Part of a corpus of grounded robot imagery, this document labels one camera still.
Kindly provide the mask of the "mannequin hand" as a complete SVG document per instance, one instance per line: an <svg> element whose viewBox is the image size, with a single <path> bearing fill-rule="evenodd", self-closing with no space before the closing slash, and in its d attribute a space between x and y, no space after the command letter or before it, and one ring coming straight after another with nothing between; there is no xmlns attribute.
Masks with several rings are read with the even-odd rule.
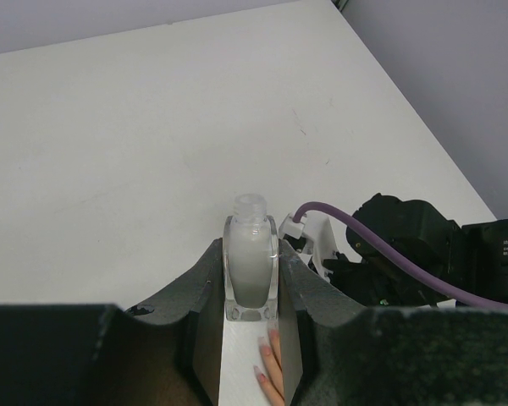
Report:
<svg viewBox="0 0 508 406"><path fill-rule="evenodd" d="M276 326L268 327L268 338L258 338L258 349L265 372L254 366L254 373L259 387L273 406L284 406L284 378L280 335Z"/></svg>

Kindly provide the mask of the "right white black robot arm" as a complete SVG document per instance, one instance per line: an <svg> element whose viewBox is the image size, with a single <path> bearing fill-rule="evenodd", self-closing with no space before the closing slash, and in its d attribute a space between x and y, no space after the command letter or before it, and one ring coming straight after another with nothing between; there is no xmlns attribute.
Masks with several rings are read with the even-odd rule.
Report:
<svg viewBox="0 0 508 406"><path fill-rule="evenodd" d="M508 219L459 226L424 200L377 194L353 217L433 276L471 294L508 304ZM425 286L347 230L362 258L323 259L329 281L362 305L436 305L446 297Z"/></svg>

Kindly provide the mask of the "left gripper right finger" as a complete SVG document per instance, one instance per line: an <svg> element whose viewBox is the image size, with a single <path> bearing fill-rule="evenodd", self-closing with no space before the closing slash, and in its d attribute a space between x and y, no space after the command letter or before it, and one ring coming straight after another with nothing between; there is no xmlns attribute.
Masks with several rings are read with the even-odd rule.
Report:
<svg viewBox="0 0 508 406"><path fill-rule="evenodd" d="M279 248L288 405L508 405L508 310L364 307Z"/></svg>

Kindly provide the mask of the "clear nail polish bottle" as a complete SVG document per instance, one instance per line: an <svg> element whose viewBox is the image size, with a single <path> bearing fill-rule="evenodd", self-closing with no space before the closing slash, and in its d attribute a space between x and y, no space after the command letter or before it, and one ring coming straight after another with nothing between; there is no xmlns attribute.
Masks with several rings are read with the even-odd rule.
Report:
<svg viewBox="0 0 508 406"><path fill-rule="evenodd" d="M263 196L235 198L224 224L223 269L228 321L277 318L279 237Z"/></svg>

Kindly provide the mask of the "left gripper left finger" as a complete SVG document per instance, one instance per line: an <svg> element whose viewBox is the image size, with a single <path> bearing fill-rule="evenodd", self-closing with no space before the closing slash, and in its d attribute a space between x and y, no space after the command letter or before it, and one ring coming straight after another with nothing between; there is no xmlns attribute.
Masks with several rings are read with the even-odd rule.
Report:
<svg viewBox="0 0 508 406"><path fill-rule="evenodd" d="M114 304L0 304L0 405L215 405L223 248L153 296Z"/></svg>

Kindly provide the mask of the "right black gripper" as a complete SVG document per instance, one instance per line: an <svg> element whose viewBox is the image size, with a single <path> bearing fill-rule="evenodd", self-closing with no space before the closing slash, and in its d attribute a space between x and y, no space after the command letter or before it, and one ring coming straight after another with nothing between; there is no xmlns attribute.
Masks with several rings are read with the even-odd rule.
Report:
<svg viewBox="0 0 508 406"><path fill-rule="evenodd" d="M339 252L334 258L324 259L330 283L346 296L365 306L403 305L392 282L376 266L362 260L351 262Z"/></svg>

